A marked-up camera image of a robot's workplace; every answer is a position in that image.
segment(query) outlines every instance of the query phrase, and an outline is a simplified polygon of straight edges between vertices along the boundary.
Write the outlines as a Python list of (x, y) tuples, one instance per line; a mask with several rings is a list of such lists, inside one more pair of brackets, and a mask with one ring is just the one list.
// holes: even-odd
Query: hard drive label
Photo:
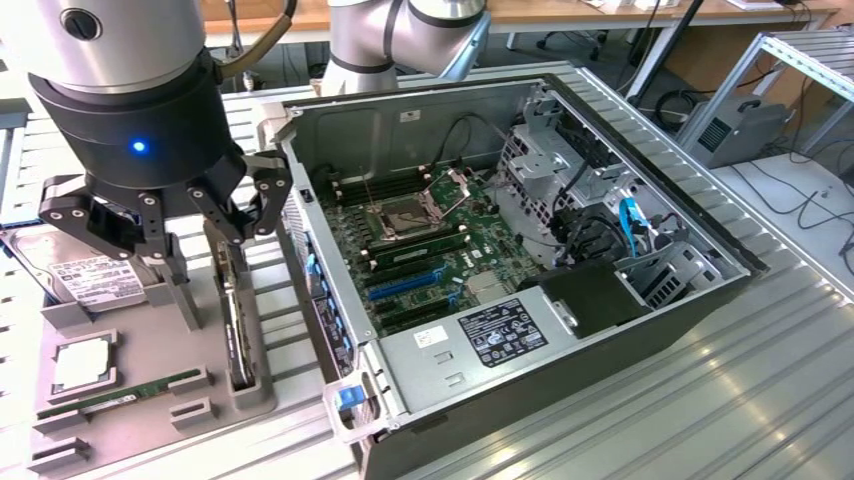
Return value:
[(84, 307), (143, 293), (143, 284), (129, 262), (100, 257), (48, 266)]

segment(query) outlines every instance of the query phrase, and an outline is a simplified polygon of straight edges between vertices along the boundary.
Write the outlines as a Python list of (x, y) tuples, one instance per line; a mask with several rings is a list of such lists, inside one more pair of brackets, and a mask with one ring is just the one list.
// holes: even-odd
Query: hard drive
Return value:
[(51, 225), (3, 231), (0, 240), (51, 303), (104, 312), (144, 302), (143, 288), (161, 282), (139, 257), (113, 260)]

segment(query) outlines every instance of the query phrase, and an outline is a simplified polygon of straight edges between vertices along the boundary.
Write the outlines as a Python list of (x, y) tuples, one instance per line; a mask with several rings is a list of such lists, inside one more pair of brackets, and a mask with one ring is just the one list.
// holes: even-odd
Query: aluminum profile table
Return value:
[[(822, 265), (799, 251), (784, 232), (588, 71), (551, 63), (487, 69), (474, 78), (538, 72), (560, 77), (771, 271), (671, 348), (406, 478), (850, 477), (854, 309), (845, 285), (826, 279)], [(432, 81), (422, 76), (410, 85)], [(265, 98), (308, 95), (307, 89), (297, 89), (272, 92)], [(227, 97), (229, 119), (241, 118), (248, 106), (263, 100)], [(27, 127), (41, 132), (24, 135), (31, 147), (37, 145), (36, 138), (27, 137), (56, 135), (47, 124), (32, 126), (44, 121), (33, 119)], [(241, 128), (232, 120), (237, 137)], [(193, 249), (197, 255), (191, 265), (204, 261), (203, 248), (193, 246), (197, 227), (188, 222), (176, 228), (183, 228), (181, 249)], [(263, 245), (253, 248), (259, 250), (249, 252), (249, 262), (256, 266), (253, 275), (260, 275), (259, 303), (265, 303), (277, 410), (81, 478), (159, 478), (163, 472), (181, 472), (180, 478), (193, 479), (356, 478), (349, 451), (332, 438), (319, 404), (321, 378), (303, 317), (288, 294), (285, 273), (275, 273), (280, 254), (264, 251)], [(0, 333), (0, 349), (20, 343), (17, 351), (25, 352), (19, 335), (25, 326), (40, 323), (32, 296), (0, 304), (3, 312), (17, 312), (13, 321), (21, 328)], [(0, 371), (11, 363), (0, 364)], [(0, 431), (0, 444), (9, 444), (12, 431)], [(8, 461), (7, 451), (0, 450), (0, 476), (25, 477), (27, 472)]]
[[(679, 143), (692, 145), (708, 127), (718, 107), (735, 91), (762, 53), (772, 55), (787, 67), (796, 69), (814, 81), (827, 87), (846, 104), (807, 139), (803, 151), (809, 151), (837, 122), (851, 109), (854, 102), (854, 30), (839, 27), (833, 30), (801, 32), (771, 32), (756, 35), (747, 47), (730, 75), (726, 77), (699, 118), (684, 132), (679, 132)], [(754, 93), (762, 95), (779, 76), (782, 69), (763, 80)]]

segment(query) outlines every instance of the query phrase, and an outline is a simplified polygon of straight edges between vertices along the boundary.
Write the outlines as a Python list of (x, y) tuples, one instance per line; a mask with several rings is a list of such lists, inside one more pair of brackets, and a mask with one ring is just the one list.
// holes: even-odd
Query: blue led light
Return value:
[(131, 142), (131, 150), (137, 154), (148, 153), (148, 143), (141, 140), (133, 140)]

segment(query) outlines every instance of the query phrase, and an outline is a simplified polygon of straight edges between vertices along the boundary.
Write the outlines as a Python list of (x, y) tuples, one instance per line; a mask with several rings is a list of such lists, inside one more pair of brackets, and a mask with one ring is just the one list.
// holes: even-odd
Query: blue pcie slot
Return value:
[(386, 287), (375, 288), (368, 292), (368, 300), (382, 300), (383, 298), (391, 297), (392, 295), (398, 295), (399, 293), (408, 292), (420, 287), (427, 287), (430, 285), (435, 285), (439, 283), (442, 279), (442, 272), (444, 271), (446, 266), (435, 269), (430, 273), (424, 273), (418, 277), (412, 277), (402, 282), (398, 282)]

